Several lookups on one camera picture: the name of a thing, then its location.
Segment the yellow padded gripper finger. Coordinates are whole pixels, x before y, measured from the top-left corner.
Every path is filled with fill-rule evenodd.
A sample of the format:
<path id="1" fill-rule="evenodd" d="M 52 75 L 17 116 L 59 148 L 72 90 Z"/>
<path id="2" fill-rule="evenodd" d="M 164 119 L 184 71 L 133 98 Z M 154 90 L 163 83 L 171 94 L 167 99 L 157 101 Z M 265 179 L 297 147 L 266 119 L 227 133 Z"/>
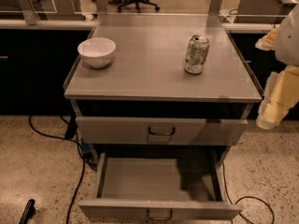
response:
<path id="1" fill-rule="evenodd" d="M 287 65 L 280 73 L 272 72 L 259 106 L 257 126 L 265 130 L 275 128 L 298 102 L 299 67 Z"/>
<path id="2" fill-rule="evenodd" d="M 278 29 L 272 29 L 269 33 L 264 35 L 261 39 L 259 39 L 256 42 L 255 48 L 264 51 L 274 50 L 277 45 L 277 34 Z"/>

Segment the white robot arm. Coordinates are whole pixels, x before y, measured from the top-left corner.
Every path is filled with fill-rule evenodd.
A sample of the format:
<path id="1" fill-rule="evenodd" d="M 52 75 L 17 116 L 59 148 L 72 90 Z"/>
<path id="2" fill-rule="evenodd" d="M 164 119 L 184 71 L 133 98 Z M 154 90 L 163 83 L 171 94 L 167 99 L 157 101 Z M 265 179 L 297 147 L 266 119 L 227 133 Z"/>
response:
<path id="1" fill-rule="evenodd" d="M 278 126 L 299 103 L 299 5 L 296 5 L 278 28 L 259 39 L 255 47 L 273 50 L 286 68 L 272 72 L 266 81 L 256 124 L 270 130 Z"/>

